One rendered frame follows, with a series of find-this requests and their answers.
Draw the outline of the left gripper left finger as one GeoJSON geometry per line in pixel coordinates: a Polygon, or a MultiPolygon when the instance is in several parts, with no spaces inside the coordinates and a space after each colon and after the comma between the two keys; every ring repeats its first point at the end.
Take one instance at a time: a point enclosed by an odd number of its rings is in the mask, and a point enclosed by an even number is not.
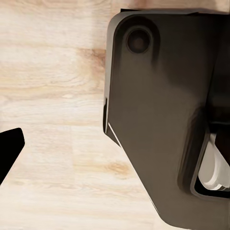
{"type": "Polygon", "coordinates": [[[0,185],[24,146],[20,127],[0,133],[0,185]]]}

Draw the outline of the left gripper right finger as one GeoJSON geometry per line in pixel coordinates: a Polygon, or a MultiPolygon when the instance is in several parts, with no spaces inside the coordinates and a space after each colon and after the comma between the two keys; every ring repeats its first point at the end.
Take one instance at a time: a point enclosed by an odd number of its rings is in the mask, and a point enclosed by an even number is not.
{"type": "Polygon", "coordinates": [[[230,166],[230,129],[218,128],[215,145],[230,166]]]}

